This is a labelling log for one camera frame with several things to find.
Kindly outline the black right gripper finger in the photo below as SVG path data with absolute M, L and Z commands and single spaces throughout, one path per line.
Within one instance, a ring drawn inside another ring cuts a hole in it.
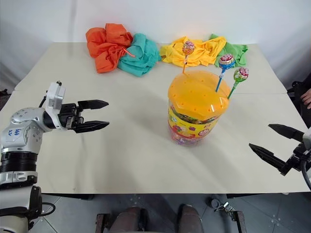
M 271 129 L 273 129 L 278 134 L 288 138 L 294 139 L 296 141 L 303 141 L 303 132 L 292 127 L 281 125 L 281 124 L 269 124 Z
M 267 162 L 276 169 L 280 170 L 285 167 L 286 163 L 283 160 L 274 156 L 274 154 L 269 150 L 251 143 L 249 143 L 249 147 L 261 160 Z

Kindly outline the bystander's bare hand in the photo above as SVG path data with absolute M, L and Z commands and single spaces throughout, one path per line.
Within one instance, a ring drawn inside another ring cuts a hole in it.
M 311 89 L 307 90 L 300 98 L 307 109 L 311 109 Z

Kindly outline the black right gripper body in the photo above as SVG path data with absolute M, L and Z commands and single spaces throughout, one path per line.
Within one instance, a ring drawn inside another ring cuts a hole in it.
M 294 150 L 292 156 L 279 170 L 285 176 L 292 168 L 302 171 L 301 162 L 306 161 L 306 171 L 311 168 L 311 150 L 307 150 L 303 143 L 300 143 Z

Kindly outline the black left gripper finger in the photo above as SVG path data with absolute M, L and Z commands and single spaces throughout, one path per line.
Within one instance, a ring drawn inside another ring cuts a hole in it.
M 78 105 L 80 109 L 101 109 L 109 105 L 108 102 L 103 101 L 103 100 L 83 100 L 83 101 L 78 101 Z
M 87 133 L 87 132 L 101 130 L 108 125 L 109 125 L 109 122 L 95 120 L 95 121 L 87 121 L 82 124 L 77 124 L 72 129 L 76 133 Z

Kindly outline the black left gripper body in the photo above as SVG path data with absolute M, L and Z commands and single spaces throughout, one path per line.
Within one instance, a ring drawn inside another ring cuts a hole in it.
M 58 114 L 61 126 L 66 129 L 75 129 L 78 125 L 83 124 L 84 118 L 81 116 L 83 108 L 75 103 L 62 104 Z

